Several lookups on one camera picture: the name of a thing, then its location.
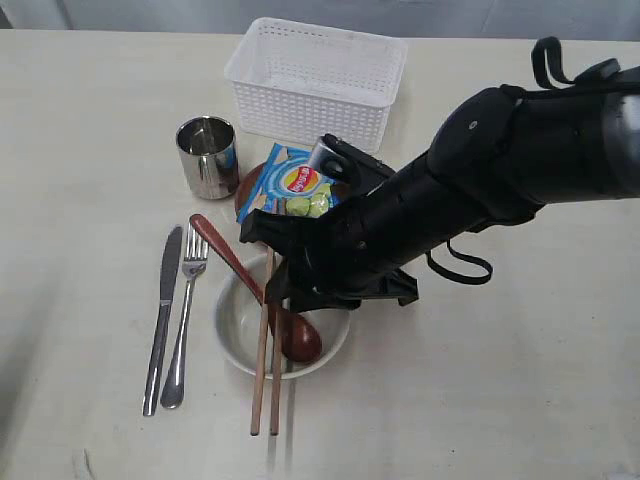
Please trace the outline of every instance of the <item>white table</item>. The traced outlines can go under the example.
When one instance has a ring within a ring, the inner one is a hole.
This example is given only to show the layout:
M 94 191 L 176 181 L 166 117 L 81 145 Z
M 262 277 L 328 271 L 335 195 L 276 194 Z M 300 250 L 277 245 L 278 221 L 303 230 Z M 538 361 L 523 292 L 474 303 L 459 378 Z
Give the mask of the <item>white table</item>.
M 214 343 L 227 268 L 213 257 L 193 302 L 185 403 L 142 417 L 170 227 L 202 212 L 243 259 L 260 251 L 237 241 L 231 200 L 190 194 L 173 140 L 201 113 L 238 126 L 222 69 L 239 38 L 0 31 L 0 476 L 74 478 L 83 451 L 97 480 L 638 472 L 640 201 L 552 206 L 463 236 L 495 265 L 485 287 L 414 261 L 420 302 L 354 312 L 344 348 L 297 382 L 277 441 L 249 436 L 252 378 Z M 480 89 L 533 86 L 530 41 L 410 44 L 378 153 L 392 167 Z M 636 44 L 565 46 L 571 74 L 640 62 Z M 243 172 L 271 143 L 238 131 Z

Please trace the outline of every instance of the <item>metal cup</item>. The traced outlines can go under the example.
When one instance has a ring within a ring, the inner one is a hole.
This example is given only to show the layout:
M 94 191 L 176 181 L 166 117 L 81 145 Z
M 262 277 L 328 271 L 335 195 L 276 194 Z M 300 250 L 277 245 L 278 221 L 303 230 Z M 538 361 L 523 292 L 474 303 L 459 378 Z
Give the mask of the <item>metal cup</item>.
M 228 197 L 238 188 L 236 136 L 229 122 L 197 117 L 176 133 L 176 145 L 191 191 L 201 198 Z

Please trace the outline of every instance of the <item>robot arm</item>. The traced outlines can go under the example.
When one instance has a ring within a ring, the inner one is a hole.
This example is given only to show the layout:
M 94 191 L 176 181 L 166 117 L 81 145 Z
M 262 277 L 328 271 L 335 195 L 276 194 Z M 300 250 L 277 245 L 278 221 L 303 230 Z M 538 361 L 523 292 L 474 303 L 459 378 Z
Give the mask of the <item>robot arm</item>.
M 400 267 L 426 254 L 454 281 L 481 284 L 491 267 L 451 248 L 460 233 L 528 222 L 547 204 L 640 196 L 640 67 L 620 71 L 606 60 L 568 80 L 560 43 L 540 40 L 534 74 L 547 90 L 503 85 L 458 107 L 430 149 L 398 172 L 332 135 L 321 137 L 311 163 L 348 185 L 349 194 L 318 219 L 259 210 L 240 240 L 263 241 L 285 257 L 267 285 L 269 299 L 290 308 L 357 308 L 363 299 L 418 298 Z M 556 89 L 547 71 L 559 83 Z M 487 269 L 464 277 L 429 252 L 450 252 Z

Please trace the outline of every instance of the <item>knife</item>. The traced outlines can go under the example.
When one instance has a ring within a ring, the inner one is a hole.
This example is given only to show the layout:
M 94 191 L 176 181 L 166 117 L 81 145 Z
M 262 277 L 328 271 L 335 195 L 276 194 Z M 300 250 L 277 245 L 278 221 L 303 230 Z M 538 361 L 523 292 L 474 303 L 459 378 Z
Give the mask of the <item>knife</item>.
M 155 414 L 156 406 L 158 405 L 160 377 L 162 376 L 162 360 L 164 358 L 164 347 L 167 343 L 169 315 L 171 314 L 173 290 L 176 286 L 176 276 L 178 274 L 178 265 L 180 264 L 181 248 L 182 227 L 176 226 L 169 234 L 167 243 L 164 246 L 164 253 L 162 254 L 162 267 L 160 269 L 160 308 L 158 310 L 156 332 L 153 336 L 153 347 L 151 348 L 151 358 L 149 359 L 149 372 L 147 373 L 144 402 L 142 404 L 142 415 L 145 417 L 150 417 Z

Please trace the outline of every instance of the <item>wooden spoon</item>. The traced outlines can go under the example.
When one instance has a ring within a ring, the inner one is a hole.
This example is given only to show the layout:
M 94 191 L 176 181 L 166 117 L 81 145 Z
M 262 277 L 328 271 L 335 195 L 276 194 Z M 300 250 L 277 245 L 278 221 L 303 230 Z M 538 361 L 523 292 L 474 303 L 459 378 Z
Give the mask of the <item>wooden spoon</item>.
M 240 277 L 240 280 L 249 287 L 253 296 L 262 305 L 263 292 L 260 285 L 240 263 L 229 244 L 222 238 L 215 227 L 204 216 L 196 213 L 189 220 L 193 228 L 204 238 L 216 253 L 231 267 Z M 282 353 L 289 359 L 298 363 L 311 363 L 322 353 L 322 339 L 315 328 L 297 313 L 291 313 L 280 305 L 274 305 L 282 320 Z M 274 332 L 274 325 L 270 321 L 269 327 Z

